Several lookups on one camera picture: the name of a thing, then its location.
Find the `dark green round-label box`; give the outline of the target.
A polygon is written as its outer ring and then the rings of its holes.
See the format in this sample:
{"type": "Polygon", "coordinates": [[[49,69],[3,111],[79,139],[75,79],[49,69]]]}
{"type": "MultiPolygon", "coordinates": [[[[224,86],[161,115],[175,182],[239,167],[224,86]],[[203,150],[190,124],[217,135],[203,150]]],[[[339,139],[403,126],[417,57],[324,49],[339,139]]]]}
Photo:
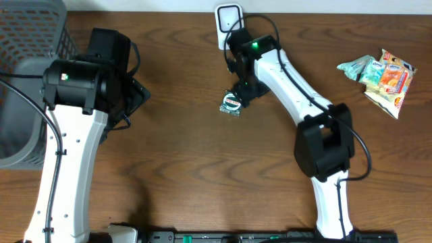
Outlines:
{"type": "Polygon", "coordinates": [[[230,115],[240,116],[242,104],[230,90],[225,91],[219,110],[230,115]]]}

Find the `orange tissue pack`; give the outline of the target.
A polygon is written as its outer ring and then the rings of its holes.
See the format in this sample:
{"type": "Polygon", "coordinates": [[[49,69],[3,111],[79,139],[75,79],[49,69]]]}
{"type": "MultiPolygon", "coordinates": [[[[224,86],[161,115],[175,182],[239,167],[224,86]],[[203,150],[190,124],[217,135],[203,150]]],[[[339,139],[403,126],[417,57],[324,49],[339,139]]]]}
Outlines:
{"type": "Polygon", "coordinates": [[[407,74],[405,67],[388,63],[379,81],[379,86],[385,88],[386,92],[401,93],[407,74]]]}

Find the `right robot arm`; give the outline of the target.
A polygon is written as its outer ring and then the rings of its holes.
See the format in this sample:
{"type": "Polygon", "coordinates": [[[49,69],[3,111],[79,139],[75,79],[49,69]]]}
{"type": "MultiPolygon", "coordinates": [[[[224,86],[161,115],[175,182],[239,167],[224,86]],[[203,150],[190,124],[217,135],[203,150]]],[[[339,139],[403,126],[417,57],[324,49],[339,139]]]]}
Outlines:
{"type": "Polygon", "coordinates": [[[346,185],[354,156],[352,116],[345,104],[333,105],[295,70],[277,36],[251,37],[242,28],[225,41],[227,59],[238,82],[232,93],[243,107],[272,92],[291,115],[297,131],[294,158],[311,179],[317,204],[316,229],[322,238],[346,239],[353,231],[346,185]]]}

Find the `green snack packet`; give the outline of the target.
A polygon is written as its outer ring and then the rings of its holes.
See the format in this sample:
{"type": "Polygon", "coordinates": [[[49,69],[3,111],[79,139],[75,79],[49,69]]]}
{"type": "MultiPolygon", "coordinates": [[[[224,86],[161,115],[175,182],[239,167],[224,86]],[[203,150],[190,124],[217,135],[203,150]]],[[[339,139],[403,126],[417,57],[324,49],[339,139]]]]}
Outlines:
{"type": "Polygon", "coordinates": [[[337,66],[337,69],[343,71],[347,78],[358,82],[358,80],[360,79],[360,75],[366,67],[366,64],[368,64],[369,61],[374,60],[374,57],[370,55],[365,55],[363,57],[355,59],[354,61],[341,63],[337,66]]]}

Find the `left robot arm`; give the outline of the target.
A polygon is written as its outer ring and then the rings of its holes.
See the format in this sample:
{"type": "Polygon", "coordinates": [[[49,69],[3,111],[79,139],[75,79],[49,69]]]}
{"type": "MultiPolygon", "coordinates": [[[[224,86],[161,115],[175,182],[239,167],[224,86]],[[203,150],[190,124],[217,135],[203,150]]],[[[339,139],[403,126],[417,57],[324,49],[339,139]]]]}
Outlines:
{"type": "Polygon", "coordinates": [[[112,223],[92,231],[88,207],[98,146],[150,92],[129,67],[137,46],[125,35],[93,29],[86,54],[54,61],[43,74],[47,143],[38,198],[25,242],[141,242],[140,230],[112,223]]]}

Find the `cream snack bag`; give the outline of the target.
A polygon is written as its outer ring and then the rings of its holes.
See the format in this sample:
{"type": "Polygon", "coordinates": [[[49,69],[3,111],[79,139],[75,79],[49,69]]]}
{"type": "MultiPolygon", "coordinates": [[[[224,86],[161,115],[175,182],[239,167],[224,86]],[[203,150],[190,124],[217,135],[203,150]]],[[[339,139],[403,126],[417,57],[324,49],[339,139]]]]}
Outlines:
{"type": "Polygon", "coordinates": [[[378,105],[382,110],[392,116],[394,119],[398,119],[399,112],[401,110],[404,98],[408,92],[410,83],[414,75],[417,72],[417,68],[408,62],[396,57],[389,51],[382,49],[382,56],[379,60],[384,65],[396,64],[403,66],[407,69],[407,79],[402,87],[401,93],[390,93],[386,92],[385,88],[378,85],[367,85],[364,91],[364,95],[370,99],[374,104],[378,105]]]}

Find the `teal tissue pack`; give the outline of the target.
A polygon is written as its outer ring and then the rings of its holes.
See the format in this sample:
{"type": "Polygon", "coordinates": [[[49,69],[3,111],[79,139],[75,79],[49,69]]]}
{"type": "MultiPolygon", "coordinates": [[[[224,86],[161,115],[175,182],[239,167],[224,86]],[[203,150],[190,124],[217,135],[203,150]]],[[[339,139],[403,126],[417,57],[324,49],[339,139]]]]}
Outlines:
{"type": "Polygon", "coordinates": [[[359,82],[366,85],[378,85],[385,70],[385,65],[371,59],[365,65],[360,75],[359,82]]]}

